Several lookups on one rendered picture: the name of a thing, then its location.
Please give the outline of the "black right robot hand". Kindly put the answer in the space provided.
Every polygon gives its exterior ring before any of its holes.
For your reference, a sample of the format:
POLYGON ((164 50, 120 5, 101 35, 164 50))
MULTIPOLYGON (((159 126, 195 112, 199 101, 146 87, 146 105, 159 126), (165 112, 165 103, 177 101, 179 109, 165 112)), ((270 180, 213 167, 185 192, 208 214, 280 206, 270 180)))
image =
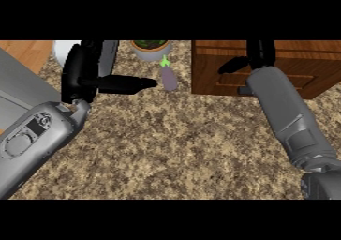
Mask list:
POLYGON ((246 55, 229 60, 218 68, 217 73, 235 73, 246 66, 252 70, 263 67, 273 67, 276 63, 276 45, 273 39, 246 41, 246 55))

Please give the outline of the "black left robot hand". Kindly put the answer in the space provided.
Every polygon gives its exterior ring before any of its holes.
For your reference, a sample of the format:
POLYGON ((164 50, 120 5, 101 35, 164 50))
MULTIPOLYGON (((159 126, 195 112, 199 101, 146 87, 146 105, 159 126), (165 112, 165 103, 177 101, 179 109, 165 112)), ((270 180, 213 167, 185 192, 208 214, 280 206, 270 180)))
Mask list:
POLYGON ((151 78, 126 75, 99 76, 102 43, 105 40, 83 40, 73 46, 61 74, 61 101, 76 99, 93 102, 96 93, 134 95, 158 85, 151 78))

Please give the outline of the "brown wooden drawer cabinet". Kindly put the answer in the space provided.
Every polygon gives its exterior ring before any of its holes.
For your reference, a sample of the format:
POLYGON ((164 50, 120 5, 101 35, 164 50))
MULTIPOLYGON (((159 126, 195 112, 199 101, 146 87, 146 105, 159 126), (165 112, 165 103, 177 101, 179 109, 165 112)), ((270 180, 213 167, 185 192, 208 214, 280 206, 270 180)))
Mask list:
MULTIPOLYGON (((341 83, 341 40, 277 40, 274 66, 286 74, 304 99, 314 99, 341 83)), ((192 93, 238 96, 251 68, 218 74, 236 56, 246 55, 243 40, 192 41, 192 93)))

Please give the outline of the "grey upright panel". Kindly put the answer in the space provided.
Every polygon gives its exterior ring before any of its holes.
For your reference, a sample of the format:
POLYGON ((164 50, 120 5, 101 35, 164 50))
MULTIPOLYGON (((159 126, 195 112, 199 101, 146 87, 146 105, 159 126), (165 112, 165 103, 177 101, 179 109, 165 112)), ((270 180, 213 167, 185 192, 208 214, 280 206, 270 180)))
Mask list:
POLYGON ((114 62, 118 52, 118 40, 106 40, 102 43, 102 55, 99 62, 99 76, 104 77, 112 73, 114 62))

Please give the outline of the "white round container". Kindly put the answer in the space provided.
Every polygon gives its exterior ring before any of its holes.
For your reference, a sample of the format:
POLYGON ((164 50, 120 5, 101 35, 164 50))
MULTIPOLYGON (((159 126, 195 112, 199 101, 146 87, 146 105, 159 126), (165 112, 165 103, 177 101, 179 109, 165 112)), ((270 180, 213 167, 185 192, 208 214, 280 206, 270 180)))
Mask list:
POLYGON ((52 54, 61 67, 64 67, 68 53, 76 44, 80 44, 78 40, 55 40, 53 41, 52 54))

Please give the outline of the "grey flat appliance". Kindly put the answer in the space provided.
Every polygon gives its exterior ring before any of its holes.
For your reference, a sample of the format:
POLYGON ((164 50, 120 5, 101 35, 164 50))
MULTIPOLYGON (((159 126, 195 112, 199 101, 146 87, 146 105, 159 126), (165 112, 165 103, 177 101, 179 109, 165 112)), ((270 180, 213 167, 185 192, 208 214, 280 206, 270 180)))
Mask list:
POLYGON ((59 92, 0 48, 0 129, 39 104, 59 102, 59 92))

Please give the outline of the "grey plant pot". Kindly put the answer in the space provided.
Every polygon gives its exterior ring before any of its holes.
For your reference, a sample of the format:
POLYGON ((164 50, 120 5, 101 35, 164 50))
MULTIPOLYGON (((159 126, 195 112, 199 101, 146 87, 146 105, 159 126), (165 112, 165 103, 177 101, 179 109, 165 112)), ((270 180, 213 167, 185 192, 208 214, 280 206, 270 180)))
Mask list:
POLYGON ((136 56, 145 61, 161 61, 162 57, 171 53, 171 42, 168 40, 159 47, 152 49, 142 48, 134 41, 130 41, 130 44, 136 56))

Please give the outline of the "purple eggplant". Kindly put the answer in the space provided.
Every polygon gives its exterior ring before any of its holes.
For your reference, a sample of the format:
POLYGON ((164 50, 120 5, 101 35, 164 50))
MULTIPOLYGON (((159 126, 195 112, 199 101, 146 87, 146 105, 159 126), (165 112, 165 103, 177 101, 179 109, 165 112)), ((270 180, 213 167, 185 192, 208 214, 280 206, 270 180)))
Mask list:
POLYGON ((162 55, 159 66, 164 88, 167 91, 173 91, 177 88, 177 80, 174 72, 171 70, 171 61, 165 55, 162 55))

